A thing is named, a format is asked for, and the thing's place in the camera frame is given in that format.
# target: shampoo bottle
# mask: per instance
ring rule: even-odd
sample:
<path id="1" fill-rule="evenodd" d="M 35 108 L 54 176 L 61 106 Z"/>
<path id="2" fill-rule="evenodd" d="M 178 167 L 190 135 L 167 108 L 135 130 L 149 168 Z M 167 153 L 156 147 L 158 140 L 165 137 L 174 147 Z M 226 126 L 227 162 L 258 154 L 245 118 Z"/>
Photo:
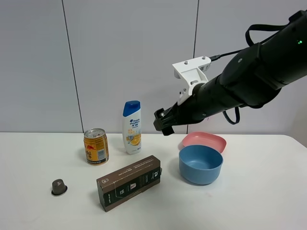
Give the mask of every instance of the shampoo bottle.
<path id="1" fill-rule="evenodd" d="M 123 141 L 128 154 L 135 154 L 141 151 L 141 103 L 139 101 L 125 103 Z"/>

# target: can lid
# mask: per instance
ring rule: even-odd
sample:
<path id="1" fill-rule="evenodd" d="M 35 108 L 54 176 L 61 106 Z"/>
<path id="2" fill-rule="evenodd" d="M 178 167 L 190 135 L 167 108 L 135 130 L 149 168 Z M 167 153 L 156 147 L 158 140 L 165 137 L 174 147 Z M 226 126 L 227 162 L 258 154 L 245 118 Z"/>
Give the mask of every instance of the can lid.
<path id="1" fill-rule="evenodd" d="M 129 116 L 141 109 L 139 101 L 129 101 L 125 103 L 123 116 Z"/>
<path id="2" fill-rule="evenodd" d="M 102 128 L 91 128 L 84 133 L 85 138 L 102 137 L 106 132 Z"/>

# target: white wall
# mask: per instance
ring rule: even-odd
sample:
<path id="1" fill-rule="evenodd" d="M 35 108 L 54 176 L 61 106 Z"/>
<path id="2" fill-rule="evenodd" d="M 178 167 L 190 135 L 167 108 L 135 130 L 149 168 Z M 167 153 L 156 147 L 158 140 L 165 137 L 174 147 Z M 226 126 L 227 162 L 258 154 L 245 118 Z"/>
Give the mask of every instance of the white wall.
<path id="1" fill-rule="evenodd" d="M 0 2 L 0 131 L 82 132 L 60 0 Z"/>
<path id="2" fill-rule="evenodd" d="M 143 132 L 155 132 L 154 111 L 173 105 L 182 88 L 172 64 L 193 56 L 197 1 L 64 0 L 64 6 L 84 129 L 121 132 L 124 103 L 140 100 Z M 300 9 L 307 9 L 305 0 L 200 0 L 195 56 L 244 48 L 251 24 L 286 24 Z M 3 0 L 0 53 L 0 131 L 82 132 L 60 0 Z M 208 78 L 230 59 L 214 62 Z M 241 109 L 238 125 L 218 114 L 189 132 L 280 133 L 307 145 L 306 85 L 301 79 L 263 108 Z"/>
<path id="3" fill-rule="evenodd" d="M 140 100 L 142 132 L 172 106 L 172 64 L 193 58 L 197 0 L 64 0 L 84 129 L 121 132 L 123 106 Z M 187 127 L 176 128 L 185 133 Z"/>
<path id="4" fill-rule="evenodd" d="M 287 24 L 292 14 L 305 9 L 306 0 L 200 0 L 195 56 L 213 56 L 245 48 L 245 31 L 250 25 Z M 254 41 L 269 35 L 268 32 L 251 32 Z M 207 77 L 212 79 L 220 74 L 232 57 L 213 62 Z M 301 79 L 284 87 L 261 109 L 240 109 L 241 121 L 237 125 L 229 124 L 223 114 L 217 114 L 202 123 L 190 125 L 189 132 L 290 134 L 296 114 L 306 115 L 306 111 L 300 111 L 302 102 L 307 99 L 306 92 L 299 90 L 301 84 L 306 86 L 307 80 Z M 235 119 L 234 110 L 228 114 Z"/>

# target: cable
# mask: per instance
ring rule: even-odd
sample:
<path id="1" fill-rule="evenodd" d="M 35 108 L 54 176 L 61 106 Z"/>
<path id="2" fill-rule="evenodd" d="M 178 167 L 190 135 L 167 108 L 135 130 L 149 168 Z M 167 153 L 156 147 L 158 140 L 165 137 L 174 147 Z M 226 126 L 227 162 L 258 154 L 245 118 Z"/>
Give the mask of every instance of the cable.
<path id="1" fill-rule="evenodd" d="M 213 61 L 216 61 L 216 60 L 220 59 L 221 57 L 225 57 L 225 56 L 232 55 L 232 54 L 237 54 L 240 51 L 241 51 L 241 49 L 233 51 L 233 52 L 225 53 L 225 54 L 215 55 L 215 56 L 210 57 L 210 59 L 211 59 L 211 62 L 213 62 Z"/>
<path id="2" fill-rule="evenodd" d="M 227 115 L 226 111 L 223 111 L 223 115 L 224 117 L 226 118 L 226 120 L 232 124 L 232 125 L 235 125 L 235 124 L 238 124 L 240 122 L 240 111 L 239 111 L 239 107 L 236 107 L 235 108 L 235 114 L 236 114 L 236 121 L 232 121 L 229 116 Z"/>
<path id="3" fill-rule="evenodd" d="M 273 35 L 271 35 L 270 37 L 264 39 L 263 41 L 260 42 L 260 44 L 263 44 L 267 41 L 269 41 L 272 37 L 274 37 L 279 31 L 281 31 L 282 29 L 284 29 L 287 25 L 263 25 L 263 24 L 255 24 L 255 25 L 251 25 L 248 30 L 245 33 L 245 38 L 246 38 L 246 42 L 248 43 L 249 46 L 254 45 L 253 41 L 250 38 L 250 34 L 249 32 L 251 30 L 256 30 L 256 31 L 277 31 L 276 33 L 274 33 Z M 216 61 L 222 57 L 228 56 L 228 55 L 232 55 L 232 54 L 237 54 L 239 53 L 241 50 L 243 49 L 239 49 L 233 52 L 229 52 L 229 53 L 225 53 L 225 54 L 219 54 L 219 55 L 215 55 L 210 57 L 211 62 Z"/>

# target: white mounting bracket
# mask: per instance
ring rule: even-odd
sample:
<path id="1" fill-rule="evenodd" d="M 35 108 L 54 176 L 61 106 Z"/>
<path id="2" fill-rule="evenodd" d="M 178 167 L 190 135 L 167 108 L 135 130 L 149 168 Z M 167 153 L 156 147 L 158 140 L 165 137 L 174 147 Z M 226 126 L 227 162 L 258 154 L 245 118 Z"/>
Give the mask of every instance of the white mounting bracket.
<path id="1" fill-rule="evenodd" d="M 184 80 L 185 84 L 183 90 L 180 91 L 180 97 L 177 101 L 178 105 L 181 105 L 192 96 L 196 85 L 208 82 L 204 72 L 210 65 L 211 59 L 205 56 L 173 64 L 175 78 Z"/>

